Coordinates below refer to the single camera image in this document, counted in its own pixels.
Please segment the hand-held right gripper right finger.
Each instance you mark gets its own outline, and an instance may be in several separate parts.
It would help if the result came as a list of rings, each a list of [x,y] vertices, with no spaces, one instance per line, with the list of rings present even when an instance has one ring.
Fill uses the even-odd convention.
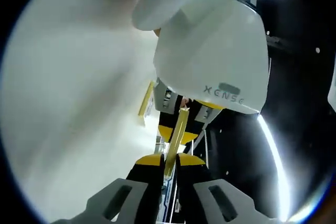
[[[176,175],[186,223],[278,223],[258,212],[248,195],[223,179],[214,179],[197,156],[177,154]]]

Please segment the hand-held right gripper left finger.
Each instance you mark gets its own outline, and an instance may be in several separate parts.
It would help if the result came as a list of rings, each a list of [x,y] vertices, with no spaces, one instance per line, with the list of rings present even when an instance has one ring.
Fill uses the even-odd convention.
[[[56,223],[156,223],[164,166],[163,154],[143,156],[125,179],[116,179],[90,197],[82,213]]]

